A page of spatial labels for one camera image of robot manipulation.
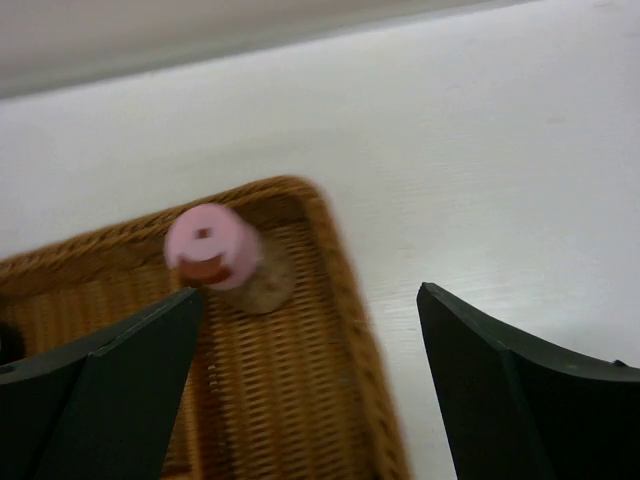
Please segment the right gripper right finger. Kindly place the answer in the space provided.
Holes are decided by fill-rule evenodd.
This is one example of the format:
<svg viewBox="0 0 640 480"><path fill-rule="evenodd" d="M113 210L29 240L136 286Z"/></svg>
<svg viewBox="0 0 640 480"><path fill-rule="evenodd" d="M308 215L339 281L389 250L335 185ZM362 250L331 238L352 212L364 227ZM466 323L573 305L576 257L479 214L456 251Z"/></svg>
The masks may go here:
<svg viewBox="0 0 640 480"><path fill-rule="evenodd" d="M638 478L638 369L550 343L434 283L417 307L458 478Z"/></svg>

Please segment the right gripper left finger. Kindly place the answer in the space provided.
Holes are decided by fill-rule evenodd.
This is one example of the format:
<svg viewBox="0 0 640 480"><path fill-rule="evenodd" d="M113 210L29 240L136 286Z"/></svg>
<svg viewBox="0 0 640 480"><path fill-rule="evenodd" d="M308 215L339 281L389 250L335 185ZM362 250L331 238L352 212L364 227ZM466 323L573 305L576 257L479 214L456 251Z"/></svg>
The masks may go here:
<svg viewBox="0 0 640 480"><path fill-rule="evenodd" d="M160 478L203 311L184 289L2 365L2 478Z"/></svg>

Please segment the pink-cap spice shaker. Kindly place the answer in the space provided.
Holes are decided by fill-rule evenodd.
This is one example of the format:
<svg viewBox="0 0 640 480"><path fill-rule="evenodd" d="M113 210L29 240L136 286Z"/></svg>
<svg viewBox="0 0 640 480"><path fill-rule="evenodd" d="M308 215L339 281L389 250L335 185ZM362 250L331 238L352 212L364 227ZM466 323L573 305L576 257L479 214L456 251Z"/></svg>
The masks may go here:
<svg viewBox="0 0 640 480"><path fill-rule="evenodd" d="M206 287L250 314L275 311L295 287L293 260L282 243L220 204L179 215L165 235L164 258L179 283Z"/></svg>

